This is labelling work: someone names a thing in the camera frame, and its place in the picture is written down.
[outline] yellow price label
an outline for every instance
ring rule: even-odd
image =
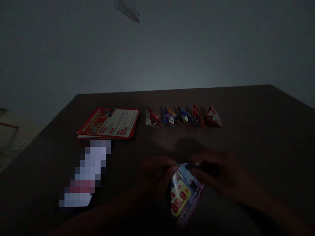
[[[179,180],[171,190],[171,213],[178,216],[191,196],[191,191],[186,184]]]
[[[98,114],[97,117],[94,118],[94,120],[92,121],[92,123],[90,124],[90,127],[92,127],[94,125],[94,123],[97,121],[97,119],[101,116],[101,114]]]

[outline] finger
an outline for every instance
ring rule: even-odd
[[[157,188],[160,193],[164,193],[166,191],[168,183],[171,181],[177,170],[178,170],[177,165],[171,166],[164,172],[161,178],[159,178],[157,182]]]
[[[162,167],[173,166],[176,164],[176,161],[168,158],[167,156],[155,156],[144,160],[142,170],[145,173],[152,173],[153,171],[158,170]]]
[[[203,172],[202,170],[193,168],[190,172],[201,183],[204,183],[207,186],[210,186],[210,187],[213,187],[213,188],[216,186],[216,179],[213,178],[212,176],[208,175],[207,173]]]
[[[228,155],[219,152],[213,148],[207,149],[205,152],[190,157],[192,163],[201,163],[207,161],[209,163],[217,164],[219,166],[226,166],[228,164]]]

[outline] hand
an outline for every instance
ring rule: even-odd
[[[208,149],[204,153],[190,158],[192,163],[201,163],[203,161],[223,167],[220,175],[214,178],[196,168],[191,170],[191,174],[222,195],[254,208],[260,207],[261,202],[268,197],[268,194],[259,187],[244,167],[231,155]]]
[[[159,176],[157,171],[165,167],[167,169]],[[136,183],[131,190],[130,195],[133,196],[133,200],[140,201],[143,206],[162,200],[166,188],[177,170],[177,162],[166,156],[156,156],[144,160]]]

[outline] wooden table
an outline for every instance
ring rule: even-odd
[[[191,110],[213,105],[223,128],[145,125],[145,107]],[[97,107],[138,108],[133,139],[112,144],[111,167],[97,203],[132,186],[143,159],[166,154],[178,162],[204,147],[234,154],[261,185],[303,219],[315,223],[315,110],[271,85],[77,95],[0,175],[0,227],[10,234],[46,233],[73,214],[55,214],[59,193],[84,153],[75,133]],[[178,228],[166,203],[143,219],[153,232]],[[184,233],[259,235],[243,209],[207,188]]]

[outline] left hand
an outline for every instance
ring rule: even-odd
[[[166,156],[156,156],[144,160],[138,172],[136,183],[131,189],[133,200],[141,202],[143,206],[161,201],[165,196],[170,180],[178,170],[176,164],[176,161]],[[164,173],[158,176],[157,171],[165,167],[167,169]]]

